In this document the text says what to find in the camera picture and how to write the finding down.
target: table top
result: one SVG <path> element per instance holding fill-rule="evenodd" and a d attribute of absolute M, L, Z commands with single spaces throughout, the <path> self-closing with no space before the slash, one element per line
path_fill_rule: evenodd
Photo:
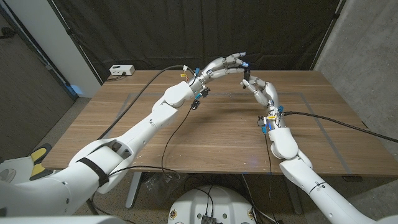
<path fill-rule="evenodd" d="M 106 82 L 56 143 L 44 159 L 43 166 L 48 169 L 66 168 L 70 159 L 96 140 L 156 73 L 136 71 L 131 77 Z M 320 72 L 251 73 L 274 84 L 285 111 L 315 113 L 366 129 Z M 168 87 L 184 80 L 180 74 L 180 71 L 161 74 L 108 133 L 108 138 L 122 135 L 145 118 Z M 198 109 L 190 112 L 174 134 L 165 152 L 164 167 L 179 172 L 270 172 L 264 134 L 257 126 L 257 117 L 266 115 L 265 110 L 249 90 L 242 89 L 241 80 L 242 75 L 235 74 L 207 84 L 210 94 L 201 98 Z M 190 103 L 185 102 L 175 122 L 160 130 L 132 165 L 160 166 L 165 144 L 187 115 Z M 374 136 L 308 116 L 286 116 L 285 123 L 318 174 L 398 175 L 398 162 Z M 272 172 L 281 174 L 281 160 L 272 153 L 270 156 Z"/>

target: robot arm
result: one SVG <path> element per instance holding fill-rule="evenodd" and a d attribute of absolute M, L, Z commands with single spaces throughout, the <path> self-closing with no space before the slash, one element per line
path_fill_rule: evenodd
<path fill-rule="evenodd" d="M 269 139 L 273 142 L 271 151 L 277 158 L 285 159 L 279 167 L 286 178 L 307 193 L 331 223 L 375 223 L 312 170 L 312 163 L 299 150 L 290 129 L 285 126 L 274 86 L 257 77 L 244 79 L 241 84 L 266 108 Z"/>
<path fill-rule="evenodd" d="M 127 173 L 127 170 L 110 173 L 129 167 L 139 151 L 157 131 L 172 123 L 178 108 L 194 94 L 205 89 L 205 84 L 229 73 L 243 72 L 231 68 L 246 63 L 231 55 L 224 60 L 211 62 L 190 84 L 181 82 L 171 86 L 156 102 L 152 113 L 137 123 L 122 136 L 100 139 L 81 149 L 68 167 L 50 177 L 17 185 L 0 181 L 0 209 L 7 217 L 71 215 L 96 191 L 110 191 Z M 224 67 L 215 74 L 211 69 Z"/>

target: table leg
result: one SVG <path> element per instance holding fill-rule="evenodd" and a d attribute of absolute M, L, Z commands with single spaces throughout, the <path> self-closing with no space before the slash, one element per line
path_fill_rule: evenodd
<path fill-rule="evenodd" d="M 297 187 L 295 184 L 291 183 L 286 177 L 284 177 L 287 191 L 289 192 L 290 200 L 292 201 L 294 212 L 297 215 L 303 213 L 303 208 L 301 207 L 299 192 L 297 191 Z"/>
<path fill-rule="evenodd" d="M 132 208 L 134 201 L 138 194 L 139 183 L 141 180 L 142 172 L 134 172 L 132 176 L 129 194 L 127 195 L 126 208 Z"/>

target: black backdrop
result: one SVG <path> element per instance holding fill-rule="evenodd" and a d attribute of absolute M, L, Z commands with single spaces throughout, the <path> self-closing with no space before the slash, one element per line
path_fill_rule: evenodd
<path fill-rule="evenodd" d="M 258 70 L 308 70 L 339 0 L 54 0 L 98 71 L 203 68 L 247 52 Z"/>

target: black cable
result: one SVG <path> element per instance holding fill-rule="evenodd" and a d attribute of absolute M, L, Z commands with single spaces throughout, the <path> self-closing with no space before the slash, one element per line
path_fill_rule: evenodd
<path fill-rule="evenodd" d="M 118 118 L 116 118 L 115 121 L 113 121 L 113 123 L 107 128 L 107 130 L 104 131 L 104 133 L 102 133 L 102 135 L 98 138 L 98 140 L 102 139 L 106 133 L 108 133 L 117 122 L 119 122 L 119 120 L 127 113 L 127 111 L 129 111 L 129 109 L 131 108 L 131 106 L 138 100 L 138 98 L 141 96 L 142 92 L 144 92 L 144 90 L 164 71 L 167 70 L 171 70 L 171 69 L 175 69 L 175 68 L 183 68 L 183 65 L 174 65 L 174 66 L 170 66 L 167 67 L 163 70 L 161 70 L 160 72 L 158 72 L 156 75 L 154 75 L 152 77 L 151 80 L 149 80 L 149 82 L 142 88 L 142 90 L 137 94 L 137 96 L 135 97 L 135 99 L 130 103 L 130 105 L 120 114 L 120 116 L 118 116 Z"/>
<path fill-rule="evenodd" d="M 248 182 L 246 181 L 246 179 L 244 178 L 244 175 L 243 174 L 241 174 L 242 175 L 242 178 L 243 178 L 243 181 L 244 181 L 244 183 L 245 183 L 245 189 L 247 190 L 247 194 L 248 194 L 248 196 L 249 196 L 249 198 L 250 198 L 250 200 L 251 200 L 251 202 L 249 201 L 249 203 L 251 204 L 251 206 L 252 207 L 254 207 L 254 209 L 256 209 L 257 211 L 258 211 L 258 213 L 260 213 L 263 217 L 265 217 L 265 218 L 267 218 L 272 224 L 278 224 L 276 221 L 274 221 L 274 220 L 272 220 L 272 218 L 271 217 L 268 217 L 267 215 L 265 215 L 264 213 L 262 213 L 258 208 L 257 208 L 257 206 L 256 206 L 256 204 L 254 203 L 254 200 L 253 200 L 253 198 L 251 197 L 251 193 L 250 193 L 250 189 L 249 189 L 249 185 L 248 185 Z"/>
<path fill-rule="evenodd" d="M 193 75 L 193 81 L 192 81 L 191 85 L 189 85 L 189 87 L 191 87 L 191 86 L 195 83 L 195 80 L 197 79 L 197 76 L 199 75 L 199 72 L 198 72 L 197 74 L 195 74 L 195 73 L 192 71 L 191 68 L 188 67 L 188 69 L 191 71 L 191 73 L 192 73 L 192 75 Z"/>
<path fill-rule="evenodd" d="M 210 198 L 210 200 L 211 200 L 211 217 L 213 217 L 213 212 L 214 212 L 214 203 L 213 203 L 213 199 L 212 199 L 212 197 L 210 196 L 210 194 L 209 193 L 207 193 L 207 192 L 205 192 L 204 190 L 202 190 L 202 189 L 199 189 L 199 188 L 196 188 L 197 190 L 200 190 L 201 192 L 203 192 L 203 193 L 205 193 L 205 194 L 207 194 L 207 197 L 209 197 Z"/>
<path fill-rule="evenodd" d="M 390 137 L 387 137 L 387 136 L 384 136 L 384 135 L 381 135 L 381 134 L 378 134 L 378 133 L 374 133 L 374 132 L 372 132 L 372 131 L 368 131 L 368 130 L 365 130 L 365 129 L 362 129 L 362 128 L 358 128 L 358 127 L 356 127 L 356 126 L 352 126 L 352 125 L 350 125 L 350 124 L 346 124 L 346 123 L 343 123 L 343 122 L 341 122 L 341 121 L 337 121 L 337 120 L 335 120 L 335 119 L 327 118 L 327 117 L 325 117 L 325 116 L 320 116 L 320 115 L 310 114 L 310 113 L 303 113 L 303 112 L 296 112 L 296 111 L 287 111 L 287 112 L 284 112 L 284 113 L 283 113 L 284 116 L 291 115 L 291 114 L 299 114 L 299 115 L 311 116 L 311 117 L 314 117 L 314 118 L 325 119 L 325 120 L 328 120 L 328 121 L 331 121 L 331 122 L 334 122 L 334 123 L 337 123 L 337 124 L 346 126 L 346 127 L 348 127 L 348 128 L 355 129 L 355 130 L 357 130 L 357 131 L 362 131 L 362 132 L 364 132 L 364 133 L 371 134 L 371 135 L 373 135 L 373 136 L 377 136 L 377 137 L 379 137 L 379 138 L 383 138 L 383 139 L 386 139 L 386 140 L 389 140 L 389 141 L 393 141 L 393 142 L 398 143 L 398 139 L 390 138 Z"/>
<path fill-rule="evenodd" d="M 116 170 L 116 171 L 110 173 L 110 174 L 108 175 L 108 177 L 112 176 L 112 175 L 115 174 L 115 173 L 118 173 L 118 172 L 121 172 L 121 171 L 124 171 L 124 170 L 127 170 L 127 169 L 132 169 L 132 168 L 153 168 L 153 169 L 162 169 L 162 170 L 168 170 L 168 171 L 175 172 L 178 176 L 180 176 L 180 174 L 178 174 L 177 171 L 172 170 L 172 169 L 168 169 L 168 168 L 156 167 L 156 166 L 130 166 L 130 167 L 125 167 L 125 168 L 123 168 L 123 169 Z"/>
<path fill-rule="evenodd" d="M 264 134 L 264 137 L 266 138 L 266 145 L 267 145 L 267 153 L 268 153 L 268 160 L 269 160 L 269 191 L 268 191 L 268 196 L 269 196 L 269 203 L 271 204 L 271 213 L 272 216 L 274 217 L 274 220 L 276 224 L 278 224 L 277 219 L 275 218 L 274 211 L 272 210 L 272 198 L 271 198 L 271 185 L 272 185 L 272 166 L 271 166 L 271 157 L 269 156 L 269 148 L 268 148 L 268 140 L 267 140 L 267 135 Z"/>
<path fill-rule="evenodd" d="M 115 121 L 113 121 L 113 123 L 104 131 L 104 133 L 102 133 L 102 135 L 98 138 L 98 140 L 102 139 L 102 138 L 103 138 L 103 137 L 116 125 L 116 123 L 119 122 L 119 120 L 127 113 L 127 111 L 129 111 L 129 109 L 133 106 L 133 104 L 138 100 L 138 98 L 141 96 L 141 94 L 144 92 L 144 90 L 145 90 L 145 89 L 146 89 L 146 88 L 147 88 L 147 87 L 148 87 L 148 86 L 161 74 L 161 73 L 163 73 L 164 71 L 167 71 L 167 70 L 174 69 L 174 68 L 183 68 L 183 65 L 174 65 L 174 66 L 167 67 L 167 68 L 161 70 L 160 72 L 158 72 L 156 75 L 154 75 L 154 76 L 152 77 L 152 79 L 149 80 L 149 82 L 148 82 L 148 83 L 142 88 L 142 90 L 137 94 L 137 96 L 136 96 L 135 99 L 130 103 L 130 105 L 120 114 L 120 116 L 118 116 L 118 118 L 116 118 Z M 194 74 L 193 70 L 192 70 L 190 67 L 188 67 L 188 69 L 190 70 L 190 72 L 191 72 L 192 74 Z M 120 77 L 112 78 L 111 80 L 117 80 L 117 79 L 120 79 L 121 77 L 124 77 L 124 76 L 126 76 L 126 73 L 125 73 L 125 72 L 123 72 L 122 75 L 121 75 Z M 167 168 L 163 168 L 163 167 L 155 167 L 155 166 L 131 166 L 131 167 L 126 167 L 126 168 L 123 168 L 123 169 L 116 170 L 116 171 L 110 173 L 108 176 L 111 176 L 111 175 L 113 175 L 113 174 L 115 174 L 115 173 L 121 172 L 121 171 L 126 170 L 126 169 L 140 168 L 140 167 L 141 167 L 141 168 L 162 169 L 163 173 L 164 173 L 164 170 L 169 170 L 169 171 L 175 172 L 175 173 L 180 177 L 180 175 L 178 174 L 178 172 L 175 171 L 175 170 L 167 169 Z M 93 203 L 93 199 L 94 199 L 94 195 L 92 196 L 92 199 L 91 199 L 91 200 L 88 199 L 88 200 L 86 201 L 86 202 L 87 202 L 87 206 L 90 208 L 91 212 L 92 212 L 94 215 L 98 215 L 98 212 L 95 210 L 95 205 L 94 205 L 94 203 Z"/>
<path fill-rule="evenodd" d="M 209 196 L 210 196 L 210 191 L 213 188 L 214 185 L 212 185 L 209 189 L 209 192 L 207 194 L 207 203 L 206 203 L 206 214 L 207 214 L 207 208 L 209 206 Z M 213 212 L 214 212 L 214 207 L 211 207 L 211 218 L 213 218 Z"/>
<path fill-rule="evenodd" d="M 188 178 L 185 179 L 185 181 L 184 181 L 184 192 L 187 192 L 187 182 L 188 182 L 189 179 L 196 179 L 196 180 L 199 180 L 199 182 L 194 182 L 194 183 L 190 184 L 190 187 L 192 187 L 192 185 L 195 185 L 195 184 L 214 185 L 214 183 L 211 183 L 211 182 L 209 182 L 209 181 L 206 180 L 206 179 L 202 180 L 202 179 L 200 179 L 199 177 L 196 177 L 196 176 L 194 176 L 194 175 L 196 175 L 196 174 L 193 174 L 193 175 L 191 175 L 190 177 L 188 177 Z M 249 196 L 249 194 L 246 192 L 246 191 L 247 191 L 247 188 L 246 188 L 245 185 L 243 184 L 243 181 L 242 181 L 241 179 L 239 179 L 238 177 L 236 177 L 235 175 L 233 175 L 233 174 L 227 174 L 227 175 L 225 175 L 224 177 L 226 177 L 226 176 L 228 176 L 228 175 L 230 175 L 231 177 L 234 177 L 236 180 L 238 180 L 238 182 L 239 182 L 240 185 L 241 185 L 241 189 L 243 189 L 244 192 L 242 192 L 241 190 L 239 190 L 239 189 L 237 189 L 236 187 L 234 187 L 234 184 L 231 184 L 231 183 L 229 182 L 229 180 L 226 178 L 226 182 L 228 183 L 228 188 L 234 189 L 236 192 L 240 192 L 240 194 L 248 196 L 248 198 L 249 198 L 249 203 L 250 203 L 253 207 L 255 207 L 255 205 L 253 204 L 253 203 L 254 203 L 253 199 L 252 199 L 252 198 Z M 256 223 L 258 223 L 258 224 L 262 223 L 262 220 L 261 220 L 261 219 L 258 218 L 258 220 L 259 220 L 259 221 L 256 221 Z"/>
<path fill-rule="evenodd" d="M 116 80 L 119 80 L 119 79 L 121 79 L 121 78 L 123 78 L 125 76 L 126 76 L 126 72 L 123 72 L 122 75 L 120 75 L 118 77 L 115 77 L 115 78 L 110 78 L 110 79 L 108 79 L 106 81 L 116 81 Z"/>
<path fill-rule="evenodd" d="M 90 199 L 87 199 L 86 204 L 93 215 L 99 215 L 97 210 L 95 210 L 95 206 L 93 205 L 93 202 Z"/>
<path fill-rule="evenodd" d="M 178 129 L 181 127 L 181 125 L 182 125 L 182 124 L 184 123 L 184 121 L 187 119 L 187 117 L 188 117 L 188 115 L 189 115 L 189 112 L 191 112 L 191 110 L 192 110 L 192 108 L 189 108 L 188 113 L 187 113 L 187 115 L 185 116 L 184 120 L 181 122 L 181 124 L 178 126 L 178 128 L 177 128 L 177 129 L 173 132 L 173 134 L 170 136 L 169 140 L 168 140 L 167 143 L 166 143 L 166 146 L 164 147 L 163 155 L 162 155 L 162 172 L 163 172 L 163 175 L 166 175 L 165 172 L 164 172 L 164 167 L 163 167 L 163 158 L 164 158 L 164 154 L 166 153 L 167 145 L 169 144 L 169 142 L 170 142 L 170 140 L 172 139 L 173 135 L 178 131 Z"/>
<path fill-rule="evenodd" d="M 260 220 L 260 221 L 257 220 L 257 214 L 256 214 L 256 211 L 255 211 L 255 209 L 254 209 L 253 206 L 251 207 L 251 212 L 253 213 L 254 222 L 255 222 L 256 224 L 263 224 L 261 218 L 258 219 L 258 220 Z"/>
<path fill-rule="evenodd" d="M 104 213 L 105 215 L 111 215 L 111 216 L 114 216 L 114 215 L 112 215 L 112 214 L 110 214 L 109 212 L 105 212 L 104 210 L 102 210 L 101 208 L 99 208 L 98 206 L 96 206 L 95 204 L 94 204 L 94 195 L 91 197 L 91 199 L 88 199 L 90 202 L 91 202 L 91 204 L 92 204 L 92 206 L 94 207 L 94 208 L 96 208 L 97 210 L 99 210 L 100 212 L 102 212 L 102 213 Z M 123 219 L 125 222 L 129 222 L 129 223 L 132 223 L 132 224 L 137 224 L 137 223 L 135 223 L 135 222 L 133 222 L 133 221 L 130 221 L 130 220 L 125 220 L 125 219 Z"/>

